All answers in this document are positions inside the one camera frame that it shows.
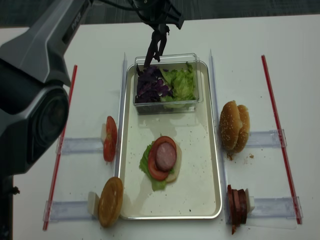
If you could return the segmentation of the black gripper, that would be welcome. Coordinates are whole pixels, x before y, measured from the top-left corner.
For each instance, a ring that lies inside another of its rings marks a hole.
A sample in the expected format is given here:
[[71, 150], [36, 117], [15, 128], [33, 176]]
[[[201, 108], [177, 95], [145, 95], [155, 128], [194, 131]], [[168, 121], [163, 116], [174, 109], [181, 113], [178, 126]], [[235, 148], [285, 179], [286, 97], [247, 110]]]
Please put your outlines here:
[[160, 40], [160, 25], [163, 25], [163, 39], [167, 40], [170, 32], [167, 25], [175, 25], [180, 30], [185, 20], [182, 12], [170, 0], [132, 0], [131, 6], [137, 10], [140, 20], [153, 29], [151, 40], [154, 42]]

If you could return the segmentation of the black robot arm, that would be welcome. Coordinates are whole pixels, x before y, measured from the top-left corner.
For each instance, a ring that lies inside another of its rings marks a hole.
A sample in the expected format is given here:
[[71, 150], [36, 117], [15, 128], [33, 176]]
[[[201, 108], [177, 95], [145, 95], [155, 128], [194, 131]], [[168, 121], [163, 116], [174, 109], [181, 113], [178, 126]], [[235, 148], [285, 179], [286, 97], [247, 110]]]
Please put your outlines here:
[[13, 237], [14, 175], [26, 173], [63, 132], [71, 86], [64, 55], [91, 0], [55, 0], [0, 47], [0, 237]]

